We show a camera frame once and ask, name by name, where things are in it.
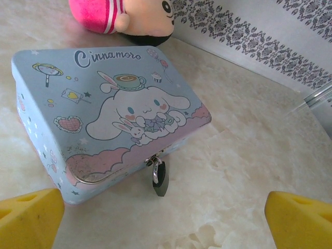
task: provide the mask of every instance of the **cinnamoroll tin box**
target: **cinnamoroll tin box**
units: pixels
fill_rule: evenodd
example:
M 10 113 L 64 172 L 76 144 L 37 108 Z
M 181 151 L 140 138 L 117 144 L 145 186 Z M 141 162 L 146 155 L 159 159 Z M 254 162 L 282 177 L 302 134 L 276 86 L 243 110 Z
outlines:
M 69 204 L 147 167 L 211 122 L 155 47 L 19 51 L 12 74 L 22 123 Z

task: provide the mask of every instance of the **yellow foam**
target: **yellow foam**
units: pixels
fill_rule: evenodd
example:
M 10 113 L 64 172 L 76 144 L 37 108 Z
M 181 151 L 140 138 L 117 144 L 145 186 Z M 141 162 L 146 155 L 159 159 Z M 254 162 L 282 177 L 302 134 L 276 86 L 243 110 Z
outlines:
M 331 249 L 332 205 L 286 192 L 273 191 L 265 217 L 278 249 Z
M 51 249 L 63 213 L 58 189 L 0 201 L 0 248 Z

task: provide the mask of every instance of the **box lid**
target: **box lid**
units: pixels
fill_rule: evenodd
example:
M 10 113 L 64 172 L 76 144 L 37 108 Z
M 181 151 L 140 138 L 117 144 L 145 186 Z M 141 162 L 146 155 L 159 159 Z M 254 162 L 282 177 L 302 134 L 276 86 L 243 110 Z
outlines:
M 136 166 L 211 121 L 155 47 L 25 50 L 12 69 L 80 181 Z

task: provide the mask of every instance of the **pink plush toy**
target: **pink plush toy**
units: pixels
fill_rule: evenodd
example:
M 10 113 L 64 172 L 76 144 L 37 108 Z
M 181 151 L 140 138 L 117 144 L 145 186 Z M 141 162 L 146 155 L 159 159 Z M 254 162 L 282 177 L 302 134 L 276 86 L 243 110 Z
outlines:
M 74 18 L 101 34 L 123 33 L 137 45 L 157 46 L 174 31 L 169 0 L 69 0 Z

